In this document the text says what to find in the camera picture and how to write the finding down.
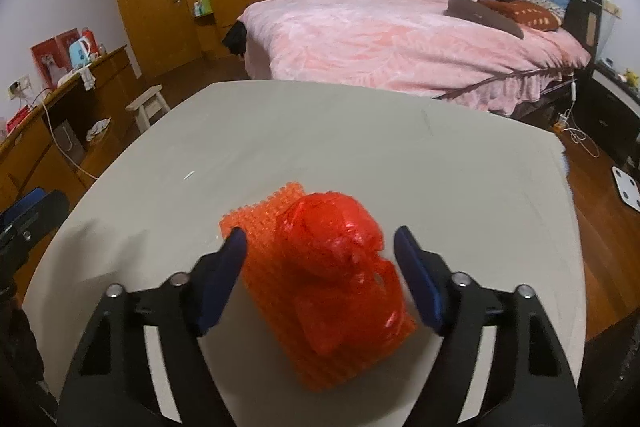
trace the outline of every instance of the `stool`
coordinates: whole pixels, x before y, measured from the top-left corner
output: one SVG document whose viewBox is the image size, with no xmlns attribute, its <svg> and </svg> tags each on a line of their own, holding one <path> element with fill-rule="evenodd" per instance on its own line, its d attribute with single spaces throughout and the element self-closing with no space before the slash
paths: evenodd
<svg viewBox="0 0 640 427">
<path fill-rule="evenodd" d="M 162 111 L 163 114 L 167 114 L 171 111 L 171 108 L 166 103 L 162 94 L 160 94 L 160 91 L 162 91 L 162 86 L 149 87 L 149 89 L 127 105 L 127 111 L 138 112 L 136 114 L 136 123 L 138 124 L 138 129 L 140 129 L 140 134 L 151 128 L 149 119 L 156 113 Z"/>
</svg>

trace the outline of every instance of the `pink bedspread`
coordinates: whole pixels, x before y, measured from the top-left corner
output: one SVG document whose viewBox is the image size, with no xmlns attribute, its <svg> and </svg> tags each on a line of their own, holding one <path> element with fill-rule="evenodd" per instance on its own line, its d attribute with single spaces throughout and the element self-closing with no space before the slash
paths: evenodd
<svg viewBox="0 0 640 427">
<path fill-rule="evenodd" d="M 443 15 L 449 0 L 268 0 L 241 20 L 248 33 L 246 70 L 254 79 L 377 87 L 452 98 L 511 114 L 540 98 L 548 68 L 581 68 L 590 55 L 567 31 L 524 28 L 524 40 Z"/>
</svg>

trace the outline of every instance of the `metal screw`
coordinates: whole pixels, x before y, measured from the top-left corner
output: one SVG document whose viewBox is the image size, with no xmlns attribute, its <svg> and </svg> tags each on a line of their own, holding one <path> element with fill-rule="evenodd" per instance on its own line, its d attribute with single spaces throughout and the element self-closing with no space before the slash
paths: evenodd
<svg viewBox="0 0 640 427">
<path fill-rule="evenodd" d="M 455 272 L 451 276 L 451 280 L 453 281 L 453 284 L 463 288 L 471 284 L 471 277 L 469 277 L 468 274 L 464 272 Z"/>
<path fill-rule="evenodd" d="M 520 295 L 522 295 L 526 299 L 530 299 L 536 296 L 535 290 L 528 284 L 521 284 L 516 288 L 516 290 Z"/>
<path fill-rule="evenodd" d="M 104 293 L 105 295 L 107 295 L 108 297 L 114 299 L 116 297 L 120 297 L 120 295 L 122 294 L 124 288 L 122 287 L 121 284 L 112 284 L 111 286 L 109 286 L 107 288 L 107 291 Z"/>
<path fill-rule="evenodd" d="M 171 277 L 169 277 L 169 282 L 172 286 L 184 286 L 189 282 L 189 274 L 185 272 L 174 273 Z"/>
</svg>

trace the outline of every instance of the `red bottle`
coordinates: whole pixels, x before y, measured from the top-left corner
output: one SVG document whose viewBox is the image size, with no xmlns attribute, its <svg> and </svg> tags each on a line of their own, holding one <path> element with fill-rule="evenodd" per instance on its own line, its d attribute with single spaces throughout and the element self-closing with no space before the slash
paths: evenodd
<svg viewBox="0 0 640 427">
<path fill-rule="evenodd" d="M 89 28 L 82 28 L 82 36 L 89 39 L 89 42 L 91 43 L 91 48 L 89 49 L 89 55 L 92 55 L 94 53 L 99 54 L 98 42 L 95 40 L 94 33 Z"/>
</svg>

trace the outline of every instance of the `picture frame on wall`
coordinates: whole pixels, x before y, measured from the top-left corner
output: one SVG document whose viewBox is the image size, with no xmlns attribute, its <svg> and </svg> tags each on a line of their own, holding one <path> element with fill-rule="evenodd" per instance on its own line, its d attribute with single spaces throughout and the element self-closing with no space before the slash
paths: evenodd
<svg viewBox="0 0 640 427">
<path fill-rule="evenodd" d="M 69 55 L 69 46 L 80 39 L 80 32 L 74 28 L 72 30 L 66 31 L 64 33 L 60 33 L 60 35 L 56 35 L 56 42 L 60 46 L 60 49 L 63 51 L 66 57 L 66 66 L 69 70 L 72 69 L 71 65 L 71 56 Z"/>
<path fill-rule="evenodd" d="M 31 55 L 36 65 L 42 87 L 56 89 L 58 81 L 71 71 L 68 54 L 65 54 L 58 41 L 51 38 L 31 48 Z"/>
</svg>

